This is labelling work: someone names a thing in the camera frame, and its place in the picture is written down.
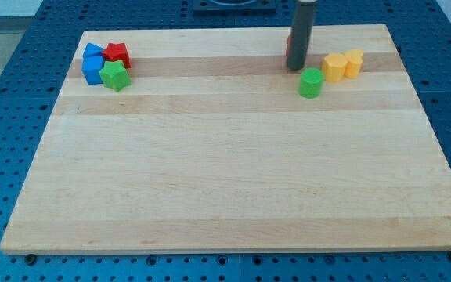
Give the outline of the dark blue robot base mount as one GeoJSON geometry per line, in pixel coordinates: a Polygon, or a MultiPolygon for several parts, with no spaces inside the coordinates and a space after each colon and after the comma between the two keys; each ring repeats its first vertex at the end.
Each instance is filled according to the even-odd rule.
{"type": "Polygon", "coordinates": [[[194,0],[193,13],[257,12],[276,10],[276,0],[194,0]]]}

